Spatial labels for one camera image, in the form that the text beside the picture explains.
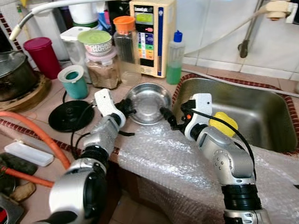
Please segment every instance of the cooking pot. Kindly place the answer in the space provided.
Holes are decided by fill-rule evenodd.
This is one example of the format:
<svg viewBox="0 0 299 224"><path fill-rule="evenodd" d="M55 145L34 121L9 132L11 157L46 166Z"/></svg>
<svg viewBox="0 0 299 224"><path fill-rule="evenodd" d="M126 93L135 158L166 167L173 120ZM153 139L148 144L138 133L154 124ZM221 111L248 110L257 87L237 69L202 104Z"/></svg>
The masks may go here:
<svg viewBox="0 0 299 224"><path fill-rule="evenodd" d="M27 58L19 51L0 53L0 102L27 93L37 83Z"/></svg>

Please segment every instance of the kitchen counter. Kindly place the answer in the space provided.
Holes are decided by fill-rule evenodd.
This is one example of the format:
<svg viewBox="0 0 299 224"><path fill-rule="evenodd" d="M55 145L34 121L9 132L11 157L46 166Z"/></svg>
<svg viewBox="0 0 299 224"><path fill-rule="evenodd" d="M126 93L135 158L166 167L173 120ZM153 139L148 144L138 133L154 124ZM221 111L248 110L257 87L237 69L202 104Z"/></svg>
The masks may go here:
<svg viewBox="0 0 299 224"><path fill-rule="evenodd" d="M271 77L263 77L263 76L255 76L251 74L244 74L239 72L231 72L226 70L217 70L217 69L208 69L208 68L201 68L196 66L190 66L190 65L184 65L184 68L195 70L204 74L218 76L218 77L228 77L228 78L234 78L234 79L240 79L245 81L252 81L257 83L263 83L263 84L269 84L273 85L275 87L278 87L284 91L293 92L295 89L295 86L297 82L291 81L291 80L285 80L285 79L277 79L277 78L271 78ZM166 83L165 79L159 79L159 78L153 78L149 76L143 76L142 82L154 82L157 84L160 84L164 86L167 90L170 91L171 94L174 93L176 86L175 85L169 85ZM99 89L93 88L91 85L89 85L89 95L85 99L85 101L91 101L93 99L93 95L96 91ZM120 85L117 89L112 90L112 96L115 102L121 101L127 94L127 92L130 90L130 87L125 85ZM60 133L55 130L53 130L49 124L48 124L48 116L58 105L62 104L62 97L64 94L64 88L59 80L53 80L52 81L52 88L49 93L49 95L35 108L26 111L21 112L20 114L26 116L30 120L32 120L34 123L36 123L38 126L40 126L45 132L49 134L50 137L53 139L56 139L58 141L64 142L66 144L70 143L70 133ZM293 102L295 104L295 108L297 111L299 111L299 99L298 98L292 98ZM67 96L66 102L70 101L71 99ZM99 121L100 118L100 112L95 109L95 117L90 125L85 127L84 129L81 129L76 132L74 136L74 142L80 137L80 135L83 135L84 133L87 133L91 130L91 128ZM20 124L18 121L10 119L10 118L4 118L5 120L12 122L16 125L20 125L23 127L26 127L23 124ZM138 124L134 123L130 119L126 122L125 126L122 128L122 131L125 132L134 132L139 127ZM9 144L12 139L17 139L20 135L19 133L7 128L7 127L1 127L0 131L4 132L6 135L8 135L10 138L7 138L5 136L1 136L1 148L3 148L4 145ZM121 149L121 146L123 144L123 141L126 137L119 135L116 139L115 146ZM82 141L79 144L79 148L82 148ZM69 152L65 151L65 154L67 157L73 161L73 158ZM117 163L117 154L112 154L110 158L113 162ZM48 180L55 180L59 176L61 176L64 172L64 168L62 167L59 160L55 159L52 164L50 164L46 168L39 168L37 173L35 174L38 177L43 177ZM48 197L49 197L50 189L43 187L43 186L37 186L36 192L28 199L26 200L23 205L29 210L29 212L26 214L26 216L21 221L21 224L29 224L33 221L43 219L45 217L49 216L49 207L48 207Z"/></svg>

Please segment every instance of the jar with lid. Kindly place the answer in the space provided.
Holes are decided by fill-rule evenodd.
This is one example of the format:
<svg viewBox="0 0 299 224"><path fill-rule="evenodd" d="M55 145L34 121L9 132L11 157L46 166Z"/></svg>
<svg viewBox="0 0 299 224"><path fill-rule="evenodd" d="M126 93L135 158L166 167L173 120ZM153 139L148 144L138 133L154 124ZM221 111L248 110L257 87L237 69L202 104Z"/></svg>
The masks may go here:
<svg viewBox="0 0 299 224"><path fill-rule="evenodd" d="M115 18L113 23L116 28L114 43L120 59L121 81L125 85L136 85L141 80L141 71L135 18L120 16Z"/></svg>
<svg viewBox="0 0 299 224"><path fill-rule="evenodd" d="M116 53L115 47L103 56L86 53L86 58L89 60L86 65L94 87L108 89L117 87L120 82L120 73Z"/></svg>

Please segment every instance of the green lid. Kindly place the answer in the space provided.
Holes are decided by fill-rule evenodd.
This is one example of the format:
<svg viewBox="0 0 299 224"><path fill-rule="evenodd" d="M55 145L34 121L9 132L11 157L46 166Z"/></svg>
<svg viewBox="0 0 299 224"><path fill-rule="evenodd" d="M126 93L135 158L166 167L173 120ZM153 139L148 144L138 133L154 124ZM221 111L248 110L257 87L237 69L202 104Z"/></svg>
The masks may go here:
<svg viewBox="0 0 299 224"><path fill-rule="evenodd" d="M79 24L79 23L75 23L73 22L73 26L74 27L89 27L89 28L94 28L99 24L98 21L96 22L92 22L92 23L88 23L88 24Z"/></svg>
<svg viewBox="0 0 299 224"><path fill-rule="evenodd" d="M78 40L85 44L101 44L111 40L111 35L102 30L88 30L78 35Z"/></svg>

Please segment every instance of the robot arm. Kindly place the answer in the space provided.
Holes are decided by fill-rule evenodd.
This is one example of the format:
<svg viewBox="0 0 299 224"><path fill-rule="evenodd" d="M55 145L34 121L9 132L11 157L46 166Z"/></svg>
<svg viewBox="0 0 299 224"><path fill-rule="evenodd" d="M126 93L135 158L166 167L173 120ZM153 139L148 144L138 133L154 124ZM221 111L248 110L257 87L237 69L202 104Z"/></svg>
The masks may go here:
<svg viewBox="0 0 299 224"><path fill-rule="evenodd" d="M160 112L173 130L180 130L186 138L195 140L203 155L213 164L224 194L226 224L271 224L268 213L257 196L254 164L250 155L238 148L234 141L193 111L212 114L210 94L195 94L181 107L184 124L177 125L172 112Z"/></svg>
<svg viewBox="0 0 299 224"><path fill-rule="evenodd" d="M50 192L52 215L36 224L88 224L99 217L106 205L106 168L119 129L125 124L130 101L114 105L110 91L95 93L103 118L84 141L84 151Z"/></svg>

